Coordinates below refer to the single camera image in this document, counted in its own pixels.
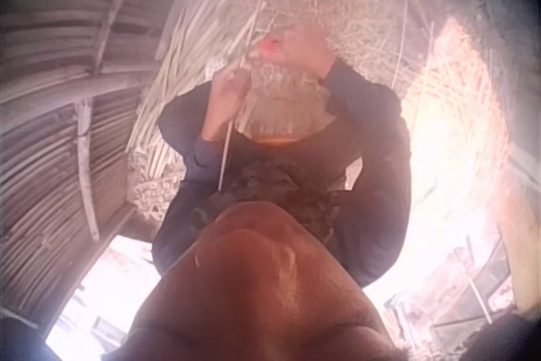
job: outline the person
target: person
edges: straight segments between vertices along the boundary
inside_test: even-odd
[[[368,82],[314,25],[269,34],[250,63],[316,75],[340,107],[319,133],[282,146],[227,124],[250,86],[234,63],[163,110],[186,176],[153,244],[162,275],[109,359],[402,359],[363,287],[396,261],[411,202],[410,145],[396,94]],[[330,185],[359,157],[351,191]]]

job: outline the hand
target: hand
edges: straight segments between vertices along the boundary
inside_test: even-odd
[[[313,24],[297,24],[267,35],[249,54],[253,60],[300,68],[324,79],[336,56],[323,30]]]
[[[235,119],[251,85],[250,66],[236,61],[218,71],[212,79],[209,105],[201,138],[218,141],[226,137],[227,125]]]

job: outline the bamboo wall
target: bamboo wall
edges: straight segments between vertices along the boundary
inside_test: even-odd
[[[125,148],[171,4],[2,0],[2,307],[37,325],[50,324],[49,307],[69,294],[81,261],[103,249],[111,220],[125,211]],[[78,134],[83,100],[91,102],[88,134]],[[97,242],[80,182],[81,137],[90,140]]]

